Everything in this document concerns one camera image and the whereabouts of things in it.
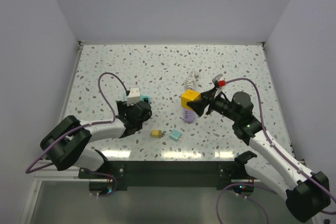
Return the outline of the yellow cube socket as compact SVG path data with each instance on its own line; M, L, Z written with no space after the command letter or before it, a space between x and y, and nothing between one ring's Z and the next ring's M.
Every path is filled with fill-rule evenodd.
M201 99L201 93L197 92L192 89L187 89L182 95L181 95L181 106L185 109L191 109L187 103L190 101L197 101Z

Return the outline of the teal triangular socket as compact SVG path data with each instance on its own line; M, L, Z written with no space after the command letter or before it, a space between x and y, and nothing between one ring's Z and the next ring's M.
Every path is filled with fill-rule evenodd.
M145 99L147 99L148 102L151 103L151 97L148 96L148 95L140 95L140 99L141 99L141 101L144 101ZM126 101L126 100L127 100L127 95L126 95L126 94L123 95L122 100L123 100L123 101Z

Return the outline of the yellow small plug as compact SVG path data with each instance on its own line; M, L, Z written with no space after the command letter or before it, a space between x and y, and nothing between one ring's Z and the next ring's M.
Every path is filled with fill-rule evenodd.
M153 138L162 138L164 136L164 132L161 130L152 130L151 131L151 137Z

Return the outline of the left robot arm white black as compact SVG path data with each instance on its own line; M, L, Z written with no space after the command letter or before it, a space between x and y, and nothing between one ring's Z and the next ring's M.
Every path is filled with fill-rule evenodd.
M59 171L71 166L88 169L97 178L108 174L108 159L99 150L91 150L91 142L108 138L125 138L142 129L151 115L149 100L134 105L117 102L118 115L114 121L86 122L70 115L65 117L40 143Z

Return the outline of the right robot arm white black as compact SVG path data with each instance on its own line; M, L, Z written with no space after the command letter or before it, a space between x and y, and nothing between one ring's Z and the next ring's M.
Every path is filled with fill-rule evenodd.
M234 165L237 177L250 175L261 180L285 200L290 213L300 222L312 219L335 200L330 193L328 177L323 172L313 172L296 160L253 115L254 105L249 94L236 92L228 100L213 88L201 93L200 97L188 101L187 106L198 116L215 111L232 120L235 135L271 165L270 171L263 172L242 160Z

